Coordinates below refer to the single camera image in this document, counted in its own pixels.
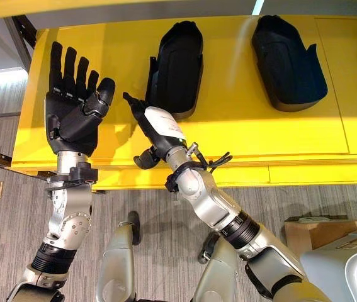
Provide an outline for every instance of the yellow table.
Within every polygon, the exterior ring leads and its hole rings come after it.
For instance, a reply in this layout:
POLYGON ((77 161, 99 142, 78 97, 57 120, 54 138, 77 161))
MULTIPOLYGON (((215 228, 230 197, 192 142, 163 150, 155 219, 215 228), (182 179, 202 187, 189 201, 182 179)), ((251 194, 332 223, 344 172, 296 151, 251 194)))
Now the yellow table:
MULTIPOLYGON (((203 34, 204 70, 195 113, 180 123, 187 142, 216 159, 232 162, 216 170, 219 185, 357 182, 357 19, 284 16, 306 46, 316 43, 328 95, 298 113, 273 109, 251 46, 257 18, 192 18, 203 34)), ((30 68, 11 169, 34 174, 56 169, 45 138, 43 100, 48 89, 53 41, 72 46, 100 77, 112 77, 116 92, 99 127, 91 157, 100 169, 97 189, 162 187, 169 171, 136 168, 132 157, 150 143, 122 99, 143 98, 149 57, 163 34, 181 20, 129 21, 40 31, 30 68)))

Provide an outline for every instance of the white label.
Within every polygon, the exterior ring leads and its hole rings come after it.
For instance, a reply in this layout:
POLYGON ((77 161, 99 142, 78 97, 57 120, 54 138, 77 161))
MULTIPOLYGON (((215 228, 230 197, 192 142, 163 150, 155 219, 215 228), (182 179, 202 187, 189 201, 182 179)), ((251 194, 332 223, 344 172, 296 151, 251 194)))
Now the white label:
POLYGON ((166 137, 185 139, 185 135, 176 120, 166 110, 157 107, 147 107, 145 116, 158 134, 166 137))

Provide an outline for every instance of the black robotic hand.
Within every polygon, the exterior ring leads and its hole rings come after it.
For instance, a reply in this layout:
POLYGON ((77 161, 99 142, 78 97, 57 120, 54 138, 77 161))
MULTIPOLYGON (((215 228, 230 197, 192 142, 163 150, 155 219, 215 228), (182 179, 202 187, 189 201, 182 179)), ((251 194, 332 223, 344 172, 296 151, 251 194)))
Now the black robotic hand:
POLYGON ((149 106, 146 101, 135 99, 127 92, 124 92, 122 97, 127 100, 139 127, 152 143, 149 149, 133 158, 138 167, 151 169, 160 159, 165 160, 168 151, 173 147, 186 147, 184 134, 167 111, 149 106))
POLYGON ((105 77, 96 88, 98 73, 91 71, 86 87, 89 60, 81 57, 74 66, 76 50, 68 47, 64 76, 60 71, 62 45, 53 42, 50 58, 49 91, 45 97, 45 127, 52 151, 74 151, 91 156, 97 147, 97 128, 111 104, 115 83, 105 77))

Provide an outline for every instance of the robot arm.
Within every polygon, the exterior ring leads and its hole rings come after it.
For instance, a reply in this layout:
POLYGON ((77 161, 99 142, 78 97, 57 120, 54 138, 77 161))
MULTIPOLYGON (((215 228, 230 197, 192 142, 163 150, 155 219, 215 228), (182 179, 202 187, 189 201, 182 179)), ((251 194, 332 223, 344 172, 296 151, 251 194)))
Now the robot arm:
MULTIPOLYGON (((123 97, 149 137, 151 153, 165 160, 173 170, 167 179, 167 189, 179 192, 190 202, 198 217, 236 249, 240 258, 247 262, 247 275, 260 294, 277 302, 329 301, 308 282, 294 254, 216 186, 207 168, 212 167, 213 170, 218 164, 206 163, 197 144, 187 148, 183 133, 169 113, 148 107, 145 102, 127 93, 123 97), (193 161, 192 153, 200 162, 193 161)), ((215 163, 224 163, 227 158, 223 157, 215 163)))
POLYGON ((97 127, 111 104, 115 83, 104 78, 96 88, 98 74, 92 71, 86 88, 89 61, 84 57, 75 83, 76 51, 71 47, 62 78, 61 55, 62 45, 54 42, 45 98, 47 140, 58 156, 57 175, 48 178, 47 189, 54 208, 48 233, 7 301, 63 301, 58 289, 65 284, 74 256, 91 228, 91 185, 98 180, 98 171, 87 161, 97 146, 97 127))

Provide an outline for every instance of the cardboard box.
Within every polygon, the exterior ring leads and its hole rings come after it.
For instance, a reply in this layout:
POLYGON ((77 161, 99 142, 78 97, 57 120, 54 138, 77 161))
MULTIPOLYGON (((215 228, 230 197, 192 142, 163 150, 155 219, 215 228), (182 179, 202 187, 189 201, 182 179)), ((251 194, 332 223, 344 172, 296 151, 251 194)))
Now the cardboard box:
POLYGON ((297 256, 357 231, 357 220, 285 222, 287 246, 297 256))

